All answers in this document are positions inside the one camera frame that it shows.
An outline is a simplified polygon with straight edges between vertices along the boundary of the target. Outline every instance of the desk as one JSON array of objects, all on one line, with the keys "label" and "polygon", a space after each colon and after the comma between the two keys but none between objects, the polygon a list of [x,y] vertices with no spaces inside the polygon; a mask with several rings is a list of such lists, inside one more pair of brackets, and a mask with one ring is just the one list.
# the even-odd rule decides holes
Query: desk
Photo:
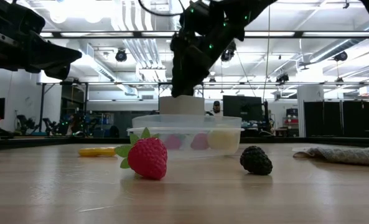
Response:
[{"label": "desk", "polygon": [[77,156],[92,146],[0,151],[0,224],[369,223],[369,167],[292,158],[310,144],[259,145],[269,176],[246,174],[239,150],[169,161],[160,182],[121,170],[115,157]]}]

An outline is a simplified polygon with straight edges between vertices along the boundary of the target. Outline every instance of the computer monitor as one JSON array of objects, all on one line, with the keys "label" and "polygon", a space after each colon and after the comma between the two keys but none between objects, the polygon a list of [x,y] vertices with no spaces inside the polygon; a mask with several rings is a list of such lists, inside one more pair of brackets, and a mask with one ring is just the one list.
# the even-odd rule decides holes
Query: computer monitor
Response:
[{"label": "computer monitor", "polygon": [[223,96],[223,113],[243,121],[264,120],[261,97]]}]

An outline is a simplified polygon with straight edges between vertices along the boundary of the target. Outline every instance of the yellow toy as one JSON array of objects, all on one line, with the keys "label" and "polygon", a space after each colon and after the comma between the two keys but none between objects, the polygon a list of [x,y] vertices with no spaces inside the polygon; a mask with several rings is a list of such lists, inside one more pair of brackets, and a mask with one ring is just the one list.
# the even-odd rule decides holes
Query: yellow toy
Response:
[{"label": "yellow toy", "polygon": [[115,147],[94,147],[79,149],[79,155],[85,157],[115,156]]}]

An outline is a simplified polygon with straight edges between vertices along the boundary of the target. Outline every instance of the cable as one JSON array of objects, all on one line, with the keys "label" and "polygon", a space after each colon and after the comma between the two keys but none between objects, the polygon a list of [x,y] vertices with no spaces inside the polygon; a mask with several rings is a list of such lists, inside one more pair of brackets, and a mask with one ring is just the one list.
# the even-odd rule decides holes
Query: cable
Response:
[{"label": "cable", "polygon": [[271,15],[271,5],[269,5],[269,35],[268,35],[268,40],[267,40],[266,78],[264,79],[262,102],[264,102],[264,93],[266,92],[267,76],[269,72],[270,28],[271,28],[271,16],[270,15]]},{"label": "cable", "polygon": [[249,82],[249,78],[248,78],[248,76],[246,75],[244,65],[242,64],[242,61],[241,61],[241,58],[240,58],[240,54],[238,53],[238,51],[237,51],[237,50],[236,50],[236,54],[237,54],[237,56],[238,56],[238,59],[240,60],[241,68],[242,68],[242,70],[244,71],[244,76],[245,76],[245,78],[246,78],[246,81],[248,82],[249,86],[251,87],[251,90],[252,90],[253,95],[256,97],[256,94],[255,94],[255,92],[253,91],[252,85],[251,85],[251,83]]},{"label": "cable", "polygon": [[141,6],[142,9],[144,9],[146,12],[152,14],[152,15],[155,15],[155,16],[165,16],[165,17],[172,17],[172,16],[179,16],[181,15],[183,12],[181,13],[173,13],[173,14],[164,14],[164,13],[158,13],[158,12],[154,12],[150,9],[148,9],[143,3],[141,0],[138,0],[139,2],[139,5]]}]

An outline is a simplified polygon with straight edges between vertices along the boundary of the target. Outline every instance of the ceiling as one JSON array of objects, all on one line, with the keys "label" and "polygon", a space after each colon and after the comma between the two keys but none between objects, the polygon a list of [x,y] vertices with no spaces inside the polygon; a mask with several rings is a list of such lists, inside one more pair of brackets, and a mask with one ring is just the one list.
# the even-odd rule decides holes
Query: ceiling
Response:
[{"label": "ceiling", "polygon": [[[136,19],[140,18],[143,29],[147,23],[153,30],[174,30],[176,18],[171,17],[147,17],[146,12],[139,10],[137,2],[123,0],[121,7],[117,7],[120,0],[18,0],[19,4],[31,7],[47,20],[44,32],[52,31],[114,31],[122,26],[114,26],[116,19],[127,22],[127,15],[130,13],[131,24],[126,25],[126,30],[139,30]],[[178,0],[142,0],[144,4],[151,4],[149,8],[161,13],[180,12],[181,7]],[[312,30],[312,31],[363,31],[365,24],[369,23],[369,15],[363,4],[357,0],[349,0],[350,6],[343,9],[344,1],[341,0],[279,0],[269,9],[266,9],[255,21],[249,24],[245,30]],[[60,17],[66,17],[63,22],[56,22],[55,12],[63,11]],[[89,14],[97,15],[100,20],[96,23],[88,22],[97,20],[88,18]],[[347,82],[359,82],[369,78],[369,70],[363,72],[363,68],[369,66],[369,39],[346,49],[348,59],[337,63],[333,60],[308,66],[309,70],[303,71],[296,61],[301,62],[308,55],[312,55],[328,45],[341,42],[338,39],[245,39],[240,42],[236,40],[237,52],[231,59],[229,67],[222,67],[220,60],[216,61],[211,68],[211,72],[216,76],[217,81],[238,82],[246,81],[246,76],[254,82],[264,82],[266,75],[268,79],[275,81],[275,77],[282,72],[287,72],[290,81],[330,81],[333,82],[338,75],[348,75],[350,72],[361,71],[357,75],[349,78],[345,76]],[[94,58],[113,72],[122,81],[141,81],[141,77],[136,75],[136,66],[139,63],[134,59],[132,52],[126,49],[128,59],[125,62],[117,62],[114,58],[118,48],[126,48],[123,39],[80,39],[70,40],[70,43],[79,43],[82,48],[90,45],[94,48]],[[139,40],[145,55],[150,56],[147,45]],[[171,77],[172,52],[169,49],[170,39],[155,39],[158,56],[161,64],[166,68],[166,79]],[[100,76],[86,62],[75,62],[73,67],[76,76],[83,81],[100,81]]]}]

